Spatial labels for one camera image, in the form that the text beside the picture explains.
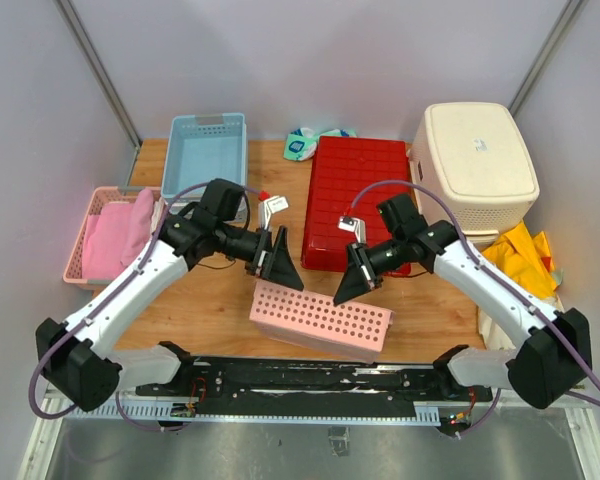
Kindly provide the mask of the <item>blue perforated basket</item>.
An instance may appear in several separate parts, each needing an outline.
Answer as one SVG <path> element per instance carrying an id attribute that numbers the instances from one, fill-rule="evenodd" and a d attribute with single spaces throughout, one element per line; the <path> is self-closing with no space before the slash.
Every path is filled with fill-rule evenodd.
<path id="1" fill-rule="evenodd" d="M 172 120 L 161 195 L 171 199 L 187 187 L 222 178 L 247 179 L 247 133 L 241 113 L 182 115 Z"/>

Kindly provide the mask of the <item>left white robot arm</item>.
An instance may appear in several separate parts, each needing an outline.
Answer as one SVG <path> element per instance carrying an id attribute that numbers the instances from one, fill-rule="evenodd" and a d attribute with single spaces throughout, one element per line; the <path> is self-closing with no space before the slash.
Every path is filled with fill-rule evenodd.
<path id="1" fill-rule="evenodd" d="M 49 418 L 36 400 L 46 379 L 69 401 L 69 410 L 93 411 L 121 390 L 161 385 L 170 394 L 187 393 L 194 371 L 185 352 L 171 344 L 118 351 L 115 346 L 137 317 L 171 284 L 216 253 L 244 262 L 248 274 L 297 291 L 304 284 L 291 259 L 287 229 L 273 231 L 272 217 L 287 209 L 286 197 L 257 192 L 258 226 L 235 226 L 240 206 L 253 188 L 225 179 L 199 186 L 203 194 L 177 213 L 164 209 L 141 253 L 104 290 L 64 321 L 44 320 L 36 330 L 39 363 L 29 383 L 31 409 Z"/>

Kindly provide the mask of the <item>red plastic tray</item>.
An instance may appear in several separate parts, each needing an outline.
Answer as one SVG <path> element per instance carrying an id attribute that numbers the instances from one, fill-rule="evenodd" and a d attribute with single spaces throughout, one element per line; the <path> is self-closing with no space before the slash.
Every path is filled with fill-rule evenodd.
<path id="1" fill-rule="evenodd" d="M 399 140 L 323 137 L 312 160 L 301 264 L 318 271 L 342 272 L 346 246 L 355 235 L 338 228 L 341 216 L 365 222 L 366 240 L 376 246 L 390 238 L 377 205 L 408 193 L 401 185 L 376 187 L 361 200 L 354 198 L 367 186 L 384 180 L 410 179 L 407 145 Z"/>

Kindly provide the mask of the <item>large cream perforated container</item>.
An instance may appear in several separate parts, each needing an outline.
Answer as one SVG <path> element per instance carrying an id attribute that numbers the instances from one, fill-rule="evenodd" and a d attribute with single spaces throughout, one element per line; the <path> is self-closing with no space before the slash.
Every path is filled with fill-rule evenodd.
<path id="1" fill-rule="evenodd" d="M 501 104 L 427 107 L 408 160 L 412 182 L 440 197 L 479 249 L 520 223 L 540 194 L 524 139 Z"/>

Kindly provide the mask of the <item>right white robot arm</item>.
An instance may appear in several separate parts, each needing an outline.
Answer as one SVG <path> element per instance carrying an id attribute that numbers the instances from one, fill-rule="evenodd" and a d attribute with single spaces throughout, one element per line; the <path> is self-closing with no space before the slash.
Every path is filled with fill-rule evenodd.
<path id="1" fill-rule="evenodd" d="M 502 352 L 462 346 L 448 351 L 432 377 L 440 397 L 454 400 L 470 386 L 493 387 L 545 409 L 585 379 L 592 368 L 590 325 L 579 310 L 559 311 L 524 290 L 454 225 L 428 224 L 409 195 L 396 195 L 377 209 L 390 238 L 373 247 L 361 240 L 347 246 L 335 304 L 379 288 L 384 274 L 404 264 L 418 263 L 468 296 L 514 345 Z"/>

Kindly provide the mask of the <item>pink perforated basket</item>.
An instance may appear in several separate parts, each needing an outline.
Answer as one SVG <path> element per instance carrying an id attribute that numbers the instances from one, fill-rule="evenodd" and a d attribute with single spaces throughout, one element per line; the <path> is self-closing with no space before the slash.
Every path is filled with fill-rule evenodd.
<path id="1" fill-rule="evenodd" d="M 335 305 L 327 295 L 258 280 L 249 319 L 271 339 L 370 364 L 384 348 L 393 316 L 389 309 Z"/>

